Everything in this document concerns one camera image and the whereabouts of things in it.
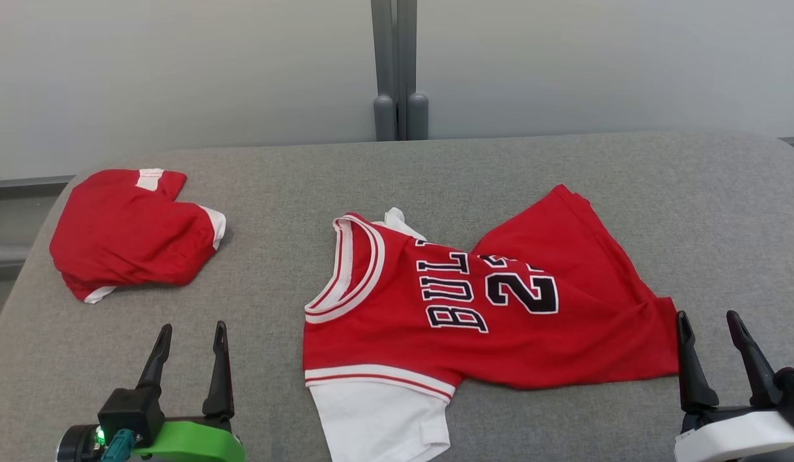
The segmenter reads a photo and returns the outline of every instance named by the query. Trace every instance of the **gray table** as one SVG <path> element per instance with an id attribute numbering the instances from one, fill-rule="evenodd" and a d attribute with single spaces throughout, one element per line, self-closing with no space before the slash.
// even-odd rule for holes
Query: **gray table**
<path id="1" fill-rule="evenodd" d="M 0 319 L 0 460 L 53 457 L 71 424 L 133 386 L 164 322 L 167 415 L 200 412 L 218 319 L 229 323 L 237 415 L 250 460 L 327 460 L 303 385 L 302 307 L 332 268 L 331 219 L 392 205 L 429 239 L 470 249 L 564 182 L 658 295 L 687 310 L 723 404 L 750 395 L 725 311 L 740 312 L 774 368 L 794 366 L 794 149 L 730 133 L 567 135 L 186 150 L 104 167 L 187 173 L 180 200 L 220 210 L 229 231 L 187 287 L 119 289 L 78 302 L 47 246 L 67 188 Z M 91 172 L 74 179 L 82 181 Z M 438 459 L 672 460 L 675 377 L 511 391 L 476 381 L 447 410 Z"/>

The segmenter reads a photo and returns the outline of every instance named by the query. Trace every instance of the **clothing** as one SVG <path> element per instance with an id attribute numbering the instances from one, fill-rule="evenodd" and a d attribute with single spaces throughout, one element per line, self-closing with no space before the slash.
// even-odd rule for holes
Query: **clothing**
<path id="1" fill-rule="evenodd" d="M 303 369 L 335 461 L 437 456 L 465 378 L 537 389 L 677 371 L 673 302 L 564 186 L 473 252 L 357 214 L 334 227 L 332 280 L 306 306 Z"/>
<path id="2" fill-rule="evenodd" d="M 214 255 L 226 217 L 174 202 L 186 176 L 162 169 L 103 170 L 74 187 L 49 251 L 77 299 L 96 304 L 119 286 L 184 286 Z"/>
<path id="3" fill-rule="evenodd" d="M 405 214 L 403 214 L 402 210 L 399 210 L 397 207 L 391 207 L 391 210 L 385 212 L 383 221 L 375 221 L 374 225 L 382 225 L 386 228 L 391 228 L 394 231 L 399 231 L 402 234 L 408 234 L 409 236 L 414 237 L 415 239 L 420 239 L 421 241 L 428 240 L 422 234 L 414 231 L 414 228 L 406 225 Z"/>

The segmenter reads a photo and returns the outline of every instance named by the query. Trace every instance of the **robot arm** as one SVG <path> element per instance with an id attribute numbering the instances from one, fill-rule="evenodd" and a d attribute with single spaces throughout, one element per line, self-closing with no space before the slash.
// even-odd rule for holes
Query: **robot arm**
<path id="1" fill-rule="evenodd" d="M 56 462 L 117 462 L 132 454 L 143 459 L 245 462 L 232 434 L 234 417 L 229 339 L 217 322 L 214 371 L 203 415 L 166 418 L 160 410 L 162 365 L 171 347 L 171 325 L 163 325 L 135 389 L 118 388 L 98 413 L 99 424 L 76 425 L 60 440 Z"/>
<path id="2" fill-rule="evenodd" d="M 685 417 L 673 448 L 676 461 L 794 460 L 794 370 L 774 374 L 738 313 L 728 311 L 727 318 L 751 384 L 750 405 L 718 407 L 719 397 L 696 356 L 690 321 L 685 312 L 678 313 L 679 398 Z"/>

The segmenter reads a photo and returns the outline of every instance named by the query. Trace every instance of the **red jersey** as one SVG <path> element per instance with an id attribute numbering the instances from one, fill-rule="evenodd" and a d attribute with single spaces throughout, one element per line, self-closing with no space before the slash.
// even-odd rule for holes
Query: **red jersey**
<path id="1" fill-rule="evenodd" d="M 306 306 L 303 366 L 312 392 L 375 382 L 447 403 L 465 378 L 534 389 L 677 371 L 672 301 L 648 289 L 590 204 L 564 186 L 472 252 L 357 214 L 334 227 L 333 278 Z M 315 400 L 320 407 L 326 397 Z M 333 412 L 320 413 L 326 427 Z M 347 456 L 358 448 L 333 445 L 326 434 L 335 459 L 378 456 Z"/>
<path id="2" fill-rule="evenodd" d="M 77 299 L 96 304 L 119 286 L 183 286 L 214 255 L 226 228 L 217 210 L 175 202 L 186 176 L 103 170 L 74 187 L 49 251 Z"/>

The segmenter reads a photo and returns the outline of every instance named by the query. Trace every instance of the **white fabric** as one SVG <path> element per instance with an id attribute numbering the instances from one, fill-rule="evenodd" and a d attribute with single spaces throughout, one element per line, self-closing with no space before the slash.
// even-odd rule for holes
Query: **white fabric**
<path id="1" fill-rule="evenodd" d="M 214 242 L 211 245 L 217 250 L 220 247 L 220 239 L 223 239 L 223 235 L 226 234 L 226 216 L 217 210 L 203 207 L 203 205 L 199 205 L 199 208 L 205 210 L 205 213 L 209 215 L 211 225 L 214 227 Z"/>
<path id="2" fill-rule="evenodd" d="M 332 462 L 425 462 L 451 445 L 440 398 L 375 382 L 309 389 Z"/>
<path id="3" fill-rule="evenodd" d="M 163 169 L 140 169 L 141 177 L 137 181 L 137 186 L 149 191 L 156 191 L 164 171 Z"/>
<path id="4" fill-rule="evenodd" d="M 394 231 L 399 231 L 402 234 L 408 234 L 409 236 L 420 239 L 421 241 L 428 240 L 422 234 L 414 231 L 411 226 L 406 225 L 405 214 L 403 214 L 402 210 L 399 210 L 397 207 L 391 207 L 391 210 L 385 212 L 385 219 L 383 219 L 383 221 L 375 221 L 374 224 L 386 226 L 393 229 Z"/>
<path id="5" fill-rule="evenodd" d="M 109 293 L 115 289 L 117 289 L 117 286 L 100 287 L 100 289 L 95 290 L 95 292 L 89 293 L 83 301 L 86 302 L 86 304 L 94 305 L 100 300 L 103 300 L 104 296 L 109 295 Z"/>

